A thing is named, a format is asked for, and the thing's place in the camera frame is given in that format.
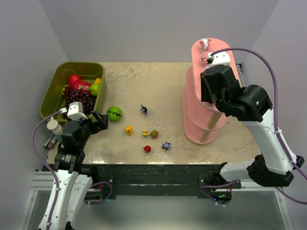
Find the pink pig figurine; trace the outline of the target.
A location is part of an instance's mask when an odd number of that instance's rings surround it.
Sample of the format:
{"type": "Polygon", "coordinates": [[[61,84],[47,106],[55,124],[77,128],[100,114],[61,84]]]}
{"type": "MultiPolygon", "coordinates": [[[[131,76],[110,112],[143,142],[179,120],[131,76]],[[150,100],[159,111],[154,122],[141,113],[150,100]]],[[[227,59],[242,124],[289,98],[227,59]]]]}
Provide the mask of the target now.
{"type": "Polygon", "coordinates": [[[201,65],[206,67],[208,65],[206,55],[204,53],[201,54],[201,65]]]}

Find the yellow duck figurine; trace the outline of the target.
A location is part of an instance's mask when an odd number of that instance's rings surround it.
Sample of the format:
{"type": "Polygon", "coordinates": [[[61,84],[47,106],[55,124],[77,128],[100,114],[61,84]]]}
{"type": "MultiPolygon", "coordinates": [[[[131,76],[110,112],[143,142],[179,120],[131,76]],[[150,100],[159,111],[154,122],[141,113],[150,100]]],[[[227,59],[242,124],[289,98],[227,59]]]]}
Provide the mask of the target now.
{"type": "Polygon", "coordinates": [[[128,136],[131,136],[133,131],[132,131],[132,127],[131,126],[127,126],[125,127],[125,132],[128,136]]]}

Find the red white figurine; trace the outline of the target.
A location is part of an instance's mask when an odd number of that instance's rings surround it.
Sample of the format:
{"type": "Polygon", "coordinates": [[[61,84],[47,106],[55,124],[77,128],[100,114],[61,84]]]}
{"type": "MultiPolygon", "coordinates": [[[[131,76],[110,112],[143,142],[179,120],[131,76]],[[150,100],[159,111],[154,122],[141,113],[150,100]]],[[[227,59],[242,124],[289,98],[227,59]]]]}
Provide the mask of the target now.
{"type": "Polygon", "coordinates": [[[200,52],[201,53],[205,53],[206,51],[208,51],[210,49],[210,39],[207,39],[207,38],[202,38],[200,41],[199,41],[199,44],[201,46],[200,48],[200,52]]]}

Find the yellow minion figurine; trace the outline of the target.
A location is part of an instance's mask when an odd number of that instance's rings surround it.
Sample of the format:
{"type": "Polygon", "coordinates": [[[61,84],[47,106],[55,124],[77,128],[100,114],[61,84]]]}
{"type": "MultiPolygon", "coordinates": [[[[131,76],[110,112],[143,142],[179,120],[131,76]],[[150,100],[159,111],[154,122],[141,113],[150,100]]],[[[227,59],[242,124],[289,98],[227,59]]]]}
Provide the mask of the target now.
{"type": "Polygon", "coordinates": [[[145,138],[148,137],[148,131],[147,131],[147,130],[144,130],[144,131],[142,132],[142,136],[145,137],[145,138]]]}

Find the brown figurine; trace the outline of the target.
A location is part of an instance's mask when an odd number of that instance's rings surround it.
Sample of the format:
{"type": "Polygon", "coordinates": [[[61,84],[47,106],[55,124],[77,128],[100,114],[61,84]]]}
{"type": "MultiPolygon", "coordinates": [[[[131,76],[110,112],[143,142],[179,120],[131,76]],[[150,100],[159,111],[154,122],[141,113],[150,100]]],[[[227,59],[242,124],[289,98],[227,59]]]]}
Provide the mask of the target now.
{"type": "Polygon", "coordinates": [[[159,132],[158,132],[157,130],[152,130],[152,131],[150,132],[150,137],[151,137],[152,139],[157,139],[157,138],[158,138],[158,135],[159,135],[159,132]]]}

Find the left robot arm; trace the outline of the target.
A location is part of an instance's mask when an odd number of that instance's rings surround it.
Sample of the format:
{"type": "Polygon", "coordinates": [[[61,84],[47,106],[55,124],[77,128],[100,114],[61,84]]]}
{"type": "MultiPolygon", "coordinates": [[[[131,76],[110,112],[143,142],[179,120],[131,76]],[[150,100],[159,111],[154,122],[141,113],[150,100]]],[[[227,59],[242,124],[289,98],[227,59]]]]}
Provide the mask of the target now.
{"type": "Polygon", "coordinates": [[[46,165],[54,181],[47,208],[38,226],[40,230],[75,228],[84,198],[97,176],[96,167],[83,164],[84,147],[91,135],[108,129],[108,115],[102,115],[95,110],[92,110],[91,114],[95,121],[79,113],[81,118],[70,119],[60,127],[59,137],[62,141],[58,145],[54,167],[46,165]]]}

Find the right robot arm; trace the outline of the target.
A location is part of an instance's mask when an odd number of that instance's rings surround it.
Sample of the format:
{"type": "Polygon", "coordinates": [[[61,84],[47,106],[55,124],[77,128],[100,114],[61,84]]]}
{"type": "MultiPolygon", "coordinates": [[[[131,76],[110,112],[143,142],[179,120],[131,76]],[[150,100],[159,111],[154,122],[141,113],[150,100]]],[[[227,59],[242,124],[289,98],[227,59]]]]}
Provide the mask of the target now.
{"type": "Polygon", "coordinates": [[[264,88],[242,87],[230,66],[215,65],[200,74],[201,99],[211,102],[225,116],[232,116],[249,130],[260,154],[249,161],[222,163],[213,181],[218,184],[251,179],[264,187],[288,187],[292,170],[301,167],[304,158],[283,149],[284,140],[275,130],[274,109],[264,88]]]}

